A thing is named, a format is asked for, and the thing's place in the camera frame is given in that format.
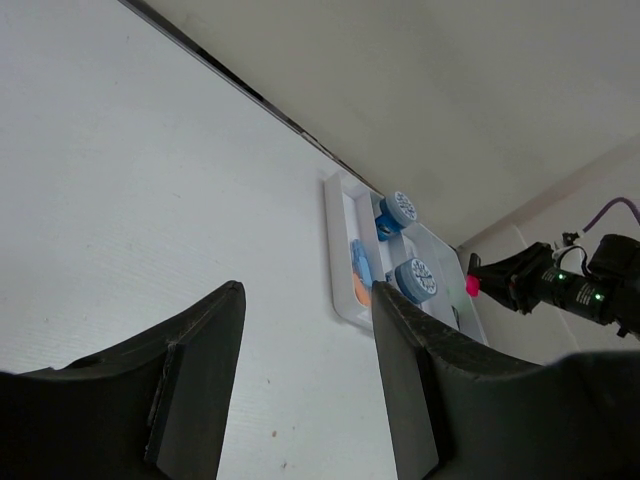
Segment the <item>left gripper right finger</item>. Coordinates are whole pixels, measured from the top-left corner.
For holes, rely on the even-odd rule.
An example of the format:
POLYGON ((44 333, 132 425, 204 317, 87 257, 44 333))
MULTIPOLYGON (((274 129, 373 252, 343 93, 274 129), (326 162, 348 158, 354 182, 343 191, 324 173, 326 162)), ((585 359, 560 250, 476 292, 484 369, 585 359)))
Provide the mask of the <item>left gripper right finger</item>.
POLYGON ((635 479, 639 355, 530 363, 373 288, 372 321, 401 479, 635 479))

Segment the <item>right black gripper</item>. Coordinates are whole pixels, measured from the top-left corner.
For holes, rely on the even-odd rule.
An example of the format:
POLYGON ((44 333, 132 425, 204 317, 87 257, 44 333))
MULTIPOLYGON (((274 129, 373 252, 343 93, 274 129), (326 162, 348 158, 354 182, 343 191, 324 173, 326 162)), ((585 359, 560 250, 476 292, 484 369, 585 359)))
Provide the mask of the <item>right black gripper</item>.
POLYGON ((605 235, 579 274, 560 268, 551 246, 536 242, 492 264, 481 260, 474 275, 480 293, 511 311, 529 314, 543 302, 599 325, 616 324, 620 337, 639 336, 639 242, 633 238, 605 235))

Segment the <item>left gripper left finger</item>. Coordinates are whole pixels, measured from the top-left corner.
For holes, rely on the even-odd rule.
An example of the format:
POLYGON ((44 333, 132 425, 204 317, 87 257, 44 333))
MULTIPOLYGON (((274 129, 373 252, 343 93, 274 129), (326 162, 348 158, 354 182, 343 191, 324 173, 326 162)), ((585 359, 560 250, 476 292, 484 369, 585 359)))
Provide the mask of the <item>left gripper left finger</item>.
POLYGON ((230 281, 61 369, 1 376, 5 479, 213 479, 246 312, 230 281))

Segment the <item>pink highlighter marker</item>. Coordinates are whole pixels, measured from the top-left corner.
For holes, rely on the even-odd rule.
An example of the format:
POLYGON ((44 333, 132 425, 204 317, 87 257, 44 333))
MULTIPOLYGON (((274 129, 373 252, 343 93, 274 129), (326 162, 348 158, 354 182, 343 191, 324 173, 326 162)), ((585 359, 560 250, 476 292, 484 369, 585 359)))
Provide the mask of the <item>pink highlighter marker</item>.
POLYGON ((465 289, 469 296, 476 298, 481 290, 481 282, 474 275, 474 271, 481 265, 481 259, 478 254, 472 253, 469 258, 465 289))

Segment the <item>blue putty jar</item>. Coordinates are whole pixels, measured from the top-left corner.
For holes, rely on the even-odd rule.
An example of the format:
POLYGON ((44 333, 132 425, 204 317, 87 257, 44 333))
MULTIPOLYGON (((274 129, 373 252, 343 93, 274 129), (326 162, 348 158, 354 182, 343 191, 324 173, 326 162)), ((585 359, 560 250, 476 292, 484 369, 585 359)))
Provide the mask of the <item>blue putty jar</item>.
POLYGON ((435 276, 419 258, 411 258, 389 270, 385 280, 415 305, 435 297, 438 291, 435 276))
POLYGON ((403 192, 396 191, 379 202, 380 214, 375 219, 377 238, 388 241, 417 221, 414 204, 403 192))

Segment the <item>orange correction tape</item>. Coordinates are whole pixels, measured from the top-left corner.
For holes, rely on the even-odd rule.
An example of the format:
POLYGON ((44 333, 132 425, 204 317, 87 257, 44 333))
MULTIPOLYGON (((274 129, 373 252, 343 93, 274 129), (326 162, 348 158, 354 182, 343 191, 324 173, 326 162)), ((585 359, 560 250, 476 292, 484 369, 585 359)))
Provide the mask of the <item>orange correction tape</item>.
POLYGON ((371 306, 370 288, 363 283, 362 279, 356 272, 352 273, 352 279, 356 299, 362 306, 369 308, 371 306))

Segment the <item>blue correction tape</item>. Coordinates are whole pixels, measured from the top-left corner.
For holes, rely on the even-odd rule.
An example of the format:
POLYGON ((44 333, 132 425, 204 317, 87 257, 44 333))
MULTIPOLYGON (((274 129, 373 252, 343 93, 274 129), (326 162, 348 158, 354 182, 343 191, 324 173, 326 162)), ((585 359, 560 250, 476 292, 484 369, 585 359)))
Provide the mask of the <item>blue correction tape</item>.
POLYGON ((368 291, 371 290, 373 277, 364 246, 360 239, 354 239, 350 243, 352 269, 368 291))

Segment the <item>white plastic organizer tray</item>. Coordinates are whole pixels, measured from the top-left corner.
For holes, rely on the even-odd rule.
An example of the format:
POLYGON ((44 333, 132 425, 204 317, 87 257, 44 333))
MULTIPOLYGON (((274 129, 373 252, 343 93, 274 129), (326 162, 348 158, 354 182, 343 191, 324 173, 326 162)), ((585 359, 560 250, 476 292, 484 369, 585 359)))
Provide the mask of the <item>white plastic organizer tray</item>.
POLYGON ((457 252, 424 225, 414 223, 388 241, 377 238, 375 218, 380 214, 381 195, 356 178, 338 172, 324 182, 330 272, 333 305, 338 315, 371 332, 371 307, 362 306, 355 297, 352 279, 350 243, 360 239, 374 281, 411 259, 421 259, 435 276, 438 291, 420 308, 468 337, 487 344, 488 340, 472 300, 465 291, 465 276, 457 252), (460 328, 448 296, 448 290, 460 294, 460 328))

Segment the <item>green highlighter marker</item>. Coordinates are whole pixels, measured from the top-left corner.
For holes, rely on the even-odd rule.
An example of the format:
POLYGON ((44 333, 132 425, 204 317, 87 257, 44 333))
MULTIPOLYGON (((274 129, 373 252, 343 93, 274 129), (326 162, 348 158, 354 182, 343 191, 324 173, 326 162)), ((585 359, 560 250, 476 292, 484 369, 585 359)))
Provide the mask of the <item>green highlighter marker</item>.
POLYGON ((456 327, 460 328, 460 319, 461 319, 460 294, 455 290, 449 289, 448 296, 451 303, 453 315, 455 318, 456 327))

